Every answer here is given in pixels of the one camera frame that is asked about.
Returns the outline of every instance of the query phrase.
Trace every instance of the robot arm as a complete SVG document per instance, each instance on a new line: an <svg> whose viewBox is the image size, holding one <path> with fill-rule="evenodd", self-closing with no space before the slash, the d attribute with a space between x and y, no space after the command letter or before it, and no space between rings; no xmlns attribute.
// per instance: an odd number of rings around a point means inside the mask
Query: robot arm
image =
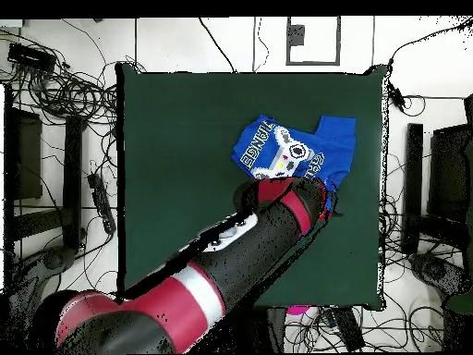
<svg viewBox="0 0 473 355"><path fill-rule="evenodd" d="M93 290L73 295L54 333L59 352L187 352L314 227L325 192L318 179L264 179L244 184L234 201L236 214L140 281L123 303Z"/></svg>

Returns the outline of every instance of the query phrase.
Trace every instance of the blue t-shirt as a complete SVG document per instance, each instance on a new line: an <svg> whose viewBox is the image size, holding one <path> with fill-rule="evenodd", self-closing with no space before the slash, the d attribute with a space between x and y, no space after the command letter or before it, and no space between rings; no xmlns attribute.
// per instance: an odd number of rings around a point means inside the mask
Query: blue t-shirt
<svg viewBox="0 0 473 355"><path fill-rule="evenodd" d="M311 134L259 116L243 130L232 159L254 178L320 178L328 191L336 191L350 172L355 125L355 118L322 116Z"/></svg>

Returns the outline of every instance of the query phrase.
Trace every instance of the pink object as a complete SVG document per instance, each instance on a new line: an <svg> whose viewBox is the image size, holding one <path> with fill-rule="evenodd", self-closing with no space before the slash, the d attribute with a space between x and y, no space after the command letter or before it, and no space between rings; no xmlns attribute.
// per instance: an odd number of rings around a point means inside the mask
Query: pink object
<svg viewBox="0 0 473 355"><path fill-rule="evenodd" d="M306 312L308 309L310 309L310 306L298 306L298 305L289 306L289 308L287 309L287 314L298 316Z"/></svg>

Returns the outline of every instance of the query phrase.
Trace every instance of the floor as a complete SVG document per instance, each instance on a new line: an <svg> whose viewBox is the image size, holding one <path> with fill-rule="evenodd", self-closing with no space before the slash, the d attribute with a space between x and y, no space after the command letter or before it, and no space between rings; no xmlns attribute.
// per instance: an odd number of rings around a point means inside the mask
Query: floor
<svg viewBox="0 0 473 355"><path fill-rule="evenodd" d="M206 26L222 47L237 71L258 72L313 71L313 72L350 72L362 73L372 64L386 64L394 50L426 34L457 25L462 17L341 17L341 61L339 67L287 67L285 65L285 26L286 18L204 18ZM317 26L317 18L293 18L292 23ZM60 51L71 71L80 71L93 78L103 80L106 87L115 83L113 63L136 59L149 72L186 70L191 72L227 72L230 67L219 53L209 35L197 18L140 18L105 19L95 23L93 19L67 19L67 22L55 20L28 20L18 29L4 29L53 47ZM253 38L255 38L253 60ZM0 32L0 69L9 71L6 61L9 41L23 42L23 38ZM424 154L430 151L430 136L435 129L466 123L462 98L473 92L473 45L469 31L448 31L429 40L411 44L400 50L394 61L394 73L391 82L404 96L421 95L426 97L425 110L415 118L406 116L390 106L389 111L389 153L388 172L404 163L405 132L410 122L424 125ZM412 98L412 105L407 110L415 115L422 110L422 100ZM21 102L28 108L30 97L22 92ZM103 160L102 137L110 130L107 120L99 120L101 125L84 132L83 170L90 173L95 165ZM42 178L48 185L57 205L62 205L62 166L64 162L64 127L59 125L44 126L42 130ZM112 147L109 155L116 162L116 152ZM425 212L428 183L429 157L423 165L422 208ZM112 165L103 171L107 183L110 204L116 206L116 172ZM398 212L402 212L403 171L396 170L388 177L387 193L392 195ZM90 222L88 227L87 249L100 247L106 239L100 219L91 220L96 211L93 207L91 192L87 180L82 187L82 222ZM40 200L22 201L16 214L27 214L51 208L52 202L46 191ZM60 242L60 230L52 230L33 236L16 244L17 254L23 257L47 246ZM422 241L419 251L429 249L431 244ZM438 248L442 257L449 257L451 248ZM388 252L388 257L398 260L402 255ZM454 253L453 263L462 265L461 257ZM386 268L384 291L386 309L382 312L369 312L359 308L356 314L363 317L363 332L367 347L363 351L435 351L439 350L439 337L442 335L442 317L430 309L421 309L412 317L412 323L418 328L425 328L425 334L417 331L412 337L405 329L406 313L419 306L430 306L440 310L440 299L433 288L420 283L408 268L408 262L393 263ZM62 276L59 289L72 288L82 290L91 285L103 292L115 290L117 269L117 238L100 248L97 252L83 257ZM58 279L52 279L46 294L56 290ZM343 352L334 333L336 329L322 333L317 337L313 329L302 327L312 323L311 317L318 312L311 308L302 316L288 316L286 329L286 352Z"/></svg>

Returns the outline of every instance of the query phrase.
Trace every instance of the table surface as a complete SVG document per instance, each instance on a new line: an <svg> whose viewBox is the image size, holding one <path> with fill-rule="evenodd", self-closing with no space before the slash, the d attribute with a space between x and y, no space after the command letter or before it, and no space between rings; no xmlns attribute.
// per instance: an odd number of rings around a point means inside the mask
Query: table surface
<svg viewBox="0 0 473 355"><path fill-rule="evenodd" d="M259 114L307 132L317 128L322 115L342 116L357 119L352 171L340 187L337 205L344 216L331 219L258 304L381 308L378 211L385 67L368 76L137 75L128 66L123 69L126 287L201 229L234 212L233 192L249 178L230 155L242 129Z"/></svg>

